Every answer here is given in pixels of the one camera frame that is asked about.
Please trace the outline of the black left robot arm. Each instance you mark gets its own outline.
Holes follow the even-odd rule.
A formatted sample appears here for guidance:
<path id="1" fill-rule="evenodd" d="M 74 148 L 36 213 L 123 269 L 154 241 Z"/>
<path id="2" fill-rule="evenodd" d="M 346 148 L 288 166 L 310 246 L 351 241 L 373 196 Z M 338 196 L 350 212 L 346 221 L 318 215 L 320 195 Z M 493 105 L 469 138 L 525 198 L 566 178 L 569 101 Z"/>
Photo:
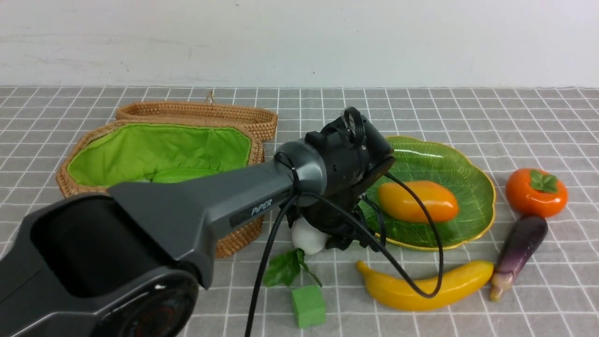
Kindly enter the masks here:
<path id="1" fill-rule="evenodd" d="M 280 206 L 376 244 L 352 215 L 395 162 L 357 109 L 271 161 L 176 183 L 123 182 L 24 216 L 1 259 L 3 337 L 175 337 L 212 285 L 220 239 Z"/>

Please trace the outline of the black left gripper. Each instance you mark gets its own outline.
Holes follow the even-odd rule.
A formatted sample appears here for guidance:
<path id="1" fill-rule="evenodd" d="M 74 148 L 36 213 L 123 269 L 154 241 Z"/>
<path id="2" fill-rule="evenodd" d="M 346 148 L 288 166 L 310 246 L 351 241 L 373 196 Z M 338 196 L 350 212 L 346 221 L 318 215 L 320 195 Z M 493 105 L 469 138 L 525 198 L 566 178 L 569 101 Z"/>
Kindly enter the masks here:
<path id="1" fill-rule="evenodd" d="M 346 108 L 320 132 L 309 132 L 304 139 L 323 159 L 327 185 L 314 204 L 293 205 L 286 211 L 289 228 L 304 218 L 327 234 L 327 249 L 345 250 L 357 241 L 377 251 L 374 230 L 366 225 L 358 203 L 395 163 L 391 145 L 355 107 Z"/>

